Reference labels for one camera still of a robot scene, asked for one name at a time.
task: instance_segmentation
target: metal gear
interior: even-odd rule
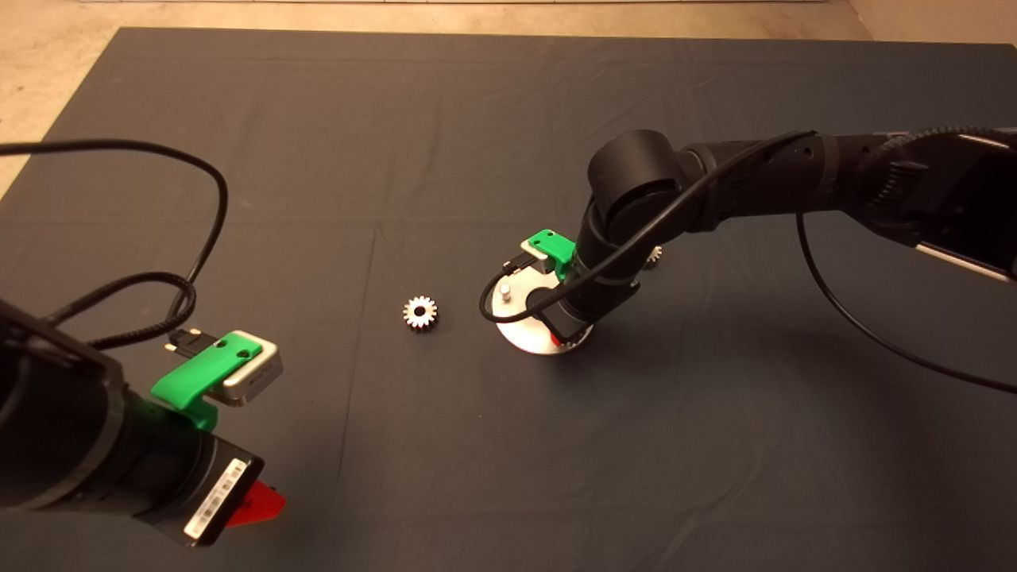
[[[657,263],[660,262],[660,258],[663,255],[664,255],[664,247],[654,246],[653,251],[651,251],[650,255],[646,259],[646,264],[643,265],[643,269],[650,270],[651,268],[657,266]]]
[[[403,321],[415,332],[423,332],[438,320],[438,304],[427,296],[411,298],[403,306]]]

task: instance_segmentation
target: white label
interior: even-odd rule
[[[244,474],[244,470],[246,469],[247,463],[240,459],[230,461],[229,466],[226,467],[223,474],[219,475],[216,485],[208,492],[208,496],[204,498],[194,516],[187,522],[187,526],[184,526],[184,534],[195,540],[201,537],[205,527],[212,521],[212,517],[216,516],[219,507],[230,496],[230,491],[233,491],[233,488],[237,484],[237,480],[240,479],[240,475]]]

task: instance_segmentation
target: beige floor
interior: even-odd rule
[[[1014,42],[1017,31],[1008,22],[1017,21],[1015,6],[1015,0],[720,5],[97,4],[0,0],[0,140],[41,138],[109,39],[123,25]],[[0,196],[22,164],[19,159],[0,161]]]

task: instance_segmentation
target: gear teeth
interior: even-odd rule
[[[406,326],[416,333],[429,330],[438,319],[438,306],[428,296],[416,296],[410,298],[409,302],[403,306],[403,321]]]

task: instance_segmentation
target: white circular plate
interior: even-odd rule
[[[501,299],[501,285],[507,284],[510,287],[510,297],[507,300]],[[526,309],[526,298],[537,288],[554,288],[558,285],[558,278],[553,272],[541,274],[533,267],[527,267],[512,276],[506,276],[498,281],[491,296],[491,313],[494,316],[512,316]],[[498,324],[501,335],[508,340],[512,345],[519,349],[535,353],[538,355],[556,355],[576,349],[590,335],[590,328],[586,329],[583,337],[573,344],[555,344],[551,336],[551,331],[544,326],[544,323],[536,318],[527,318],[512,324]]]

